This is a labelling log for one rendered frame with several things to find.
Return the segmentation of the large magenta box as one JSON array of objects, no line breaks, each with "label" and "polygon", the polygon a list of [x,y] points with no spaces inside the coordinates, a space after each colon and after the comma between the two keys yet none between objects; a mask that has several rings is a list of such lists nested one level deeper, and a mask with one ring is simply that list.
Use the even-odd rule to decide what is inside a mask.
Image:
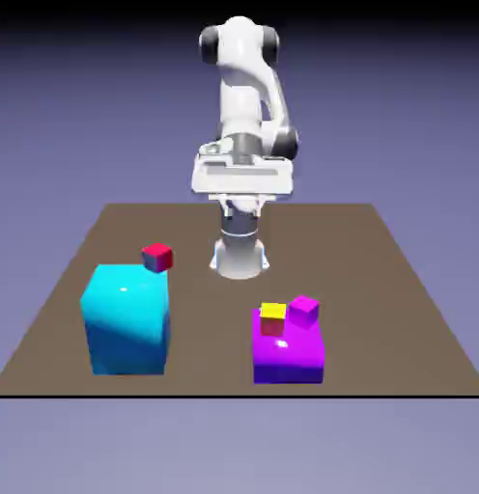
[{"label": "large magenta box", "polygon": [[260,310],[253,309],[251,346],[255,384],[322,384],[324,381],[324,339],[318,318],[306,327],[287,318],[281,336],[264,336]]}]

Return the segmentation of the large cyan box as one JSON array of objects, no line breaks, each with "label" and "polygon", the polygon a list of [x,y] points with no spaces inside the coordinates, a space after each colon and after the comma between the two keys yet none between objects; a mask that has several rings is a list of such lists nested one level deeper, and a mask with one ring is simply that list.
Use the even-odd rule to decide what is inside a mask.
[{"label": "large cyan box", "polygon": [[81,298],[95,375],[162,375],[170,343],[168,272],[100,264]]}]

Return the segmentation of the small yellow cube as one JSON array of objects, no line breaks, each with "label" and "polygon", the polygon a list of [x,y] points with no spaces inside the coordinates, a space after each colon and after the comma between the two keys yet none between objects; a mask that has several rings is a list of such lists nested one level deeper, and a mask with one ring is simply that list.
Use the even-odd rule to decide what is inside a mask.
[{"label": "small yellow cube", "polygon": [[263,302],[260,307],[260,326],[263,336],[281,337],[284,333],[287,305]]}]

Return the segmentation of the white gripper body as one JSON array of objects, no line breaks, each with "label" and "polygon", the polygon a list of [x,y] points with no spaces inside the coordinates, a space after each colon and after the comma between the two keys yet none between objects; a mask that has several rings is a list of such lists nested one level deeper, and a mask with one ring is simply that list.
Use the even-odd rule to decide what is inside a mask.
[{"label": "white gripper body", "polygon": [[197,154],[191,178],[195,193],[209,195],[290,195],[294,165],[285,158],[253,156],[252,164],[235,164],[231,154]]}]

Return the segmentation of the small magenta cube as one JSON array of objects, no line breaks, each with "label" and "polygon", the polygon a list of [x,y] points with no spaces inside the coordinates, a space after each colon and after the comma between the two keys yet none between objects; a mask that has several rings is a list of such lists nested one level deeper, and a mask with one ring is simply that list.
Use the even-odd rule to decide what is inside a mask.
[{"label": "small magenta cube", "polygon": [[293,299],[288,308],[288,320],[299,327],[309,328],[319,318],[320,303],[318,300],[299,295]]}]

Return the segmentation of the small red cube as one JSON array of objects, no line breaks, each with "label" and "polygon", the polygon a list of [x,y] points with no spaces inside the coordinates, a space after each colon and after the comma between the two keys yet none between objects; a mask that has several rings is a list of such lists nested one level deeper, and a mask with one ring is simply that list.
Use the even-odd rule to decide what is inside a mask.
[{"label": "small red cube", "polygon": [[167,271],[174,263],[172,249],[162,243],[153,243],[143,247],[141,255],[145,267],[154,273]]}]

